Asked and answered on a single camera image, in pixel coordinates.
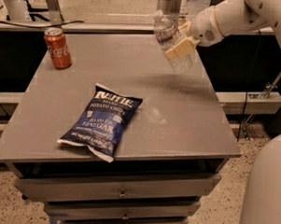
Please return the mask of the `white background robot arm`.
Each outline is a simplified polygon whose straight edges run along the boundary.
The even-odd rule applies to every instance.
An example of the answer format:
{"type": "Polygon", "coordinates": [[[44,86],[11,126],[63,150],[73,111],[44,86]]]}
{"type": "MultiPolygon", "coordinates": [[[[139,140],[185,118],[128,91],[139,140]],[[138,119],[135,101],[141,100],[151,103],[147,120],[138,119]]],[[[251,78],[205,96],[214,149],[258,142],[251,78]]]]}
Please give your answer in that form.
{"type": "Polygon", "coordinates": [[[2,3],[12,21],[28,22],[32,20],[24,0],[2,0],[2,3]]]}

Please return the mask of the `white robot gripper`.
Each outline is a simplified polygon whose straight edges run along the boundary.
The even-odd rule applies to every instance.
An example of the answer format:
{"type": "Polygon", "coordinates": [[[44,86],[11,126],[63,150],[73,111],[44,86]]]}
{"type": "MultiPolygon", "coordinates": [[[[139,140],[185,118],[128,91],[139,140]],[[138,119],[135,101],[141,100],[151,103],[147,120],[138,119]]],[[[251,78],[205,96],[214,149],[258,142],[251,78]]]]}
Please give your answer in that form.
{"type": "Polygon", "coordinates": [[[200,12],[192,22],[187,21],[179,26],[178,31],[181,35],[192,36],[184,37],[164,52],[170,60],[177,60],[192,53],[196,50],[197,45],[210,47],[224,39],[224,35],[219,30],[214,7],[208,7],[200,12]]]}

